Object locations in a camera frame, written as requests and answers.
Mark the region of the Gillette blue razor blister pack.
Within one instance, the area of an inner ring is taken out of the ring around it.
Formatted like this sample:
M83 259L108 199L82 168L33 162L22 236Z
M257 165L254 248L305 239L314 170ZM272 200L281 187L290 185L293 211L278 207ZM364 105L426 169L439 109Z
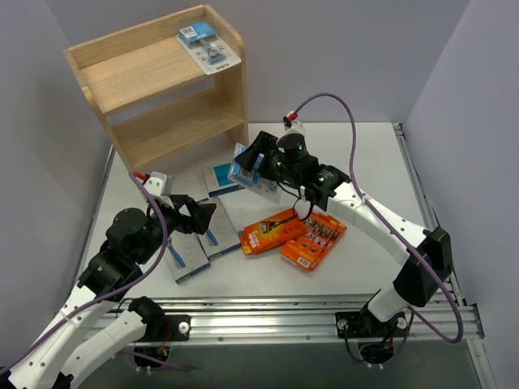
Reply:
M241 63L241 58L205 21L180 28L178 41L206 75L214 75Z

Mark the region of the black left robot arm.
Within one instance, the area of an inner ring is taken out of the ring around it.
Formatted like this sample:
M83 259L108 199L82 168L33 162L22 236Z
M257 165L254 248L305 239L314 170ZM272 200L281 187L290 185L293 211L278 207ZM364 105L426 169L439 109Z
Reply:
M163 332L163 314L147 297L138 298L90 340L85 336L146 277L142 266L153 255L164 255L171 233L204 234L216 209L181 194L151 196L147 211L135 207L120 211L54 319L22 357L1 369L1 386L71 387L126 344L142 337L156 339Z

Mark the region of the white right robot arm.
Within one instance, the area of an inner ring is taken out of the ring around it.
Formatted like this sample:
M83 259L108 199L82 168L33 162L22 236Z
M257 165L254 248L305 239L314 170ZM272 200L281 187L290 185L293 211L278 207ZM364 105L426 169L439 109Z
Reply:
M236 152L233 162L247 177L288 186L312 207L352 224L400 265L393 282L362 308L360 324L367 333L381 333L405 308L424 307L445 290L453 261L449 234L406 221L374 200L352 176L311 155L303 134L276 137L261 131L249 147Z

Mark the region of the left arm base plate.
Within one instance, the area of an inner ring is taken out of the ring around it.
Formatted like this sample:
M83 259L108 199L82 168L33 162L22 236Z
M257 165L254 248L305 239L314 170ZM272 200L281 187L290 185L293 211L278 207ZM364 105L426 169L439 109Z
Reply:
M147 324L142 341L183 342L191 336L191 316L187 314L166 314L154 318Z

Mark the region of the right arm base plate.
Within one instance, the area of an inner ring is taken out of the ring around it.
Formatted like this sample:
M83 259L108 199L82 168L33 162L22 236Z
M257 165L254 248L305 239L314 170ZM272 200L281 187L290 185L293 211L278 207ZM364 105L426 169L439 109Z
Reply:
M337 336L342 339L388 339L403 337L408 323L403 312L387 322L380 322L369 311L339 311L334 315Z

